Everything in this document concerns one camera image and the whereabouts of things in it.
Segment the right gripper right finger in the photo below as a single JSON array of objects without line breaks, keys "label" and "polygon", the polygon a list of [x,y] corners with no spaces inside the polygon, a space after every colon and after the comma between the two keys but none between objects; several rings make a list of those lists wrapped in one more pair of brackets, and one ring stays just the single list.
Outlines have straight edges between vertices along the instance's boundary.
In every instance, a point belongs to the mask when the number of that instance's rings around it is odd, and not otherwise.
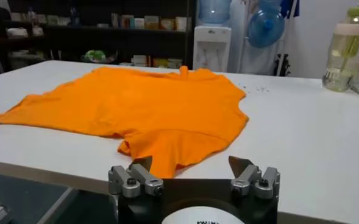
[{"label": "right gripper right finger", "polygon": [[230,182],[232,195],[241,198],[252,190],[262,200],[279,197],[280,172],[275,167],[267,167],[262,172],[249,159],[229,156],[228,160],[235,177]]}]

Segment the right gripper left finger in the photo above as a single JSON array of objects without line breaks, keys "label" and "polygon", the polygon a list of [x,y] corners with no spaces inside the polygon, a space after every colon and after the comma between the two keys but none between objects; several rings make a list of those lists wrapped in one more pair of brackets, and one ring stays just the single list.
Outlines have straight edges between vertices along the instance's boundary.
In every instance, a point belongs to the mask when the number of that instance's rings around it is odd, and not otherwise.
[{"label": "right gripper left finger", "polygon": [[123,166],[112,166],[108,171],[109,193],[126,198],[136,198],[142,192],[154,197],[161,196],[164,191],[163,180],[149,172],[151,166],[152,156],[136,159],[126,169]]}]

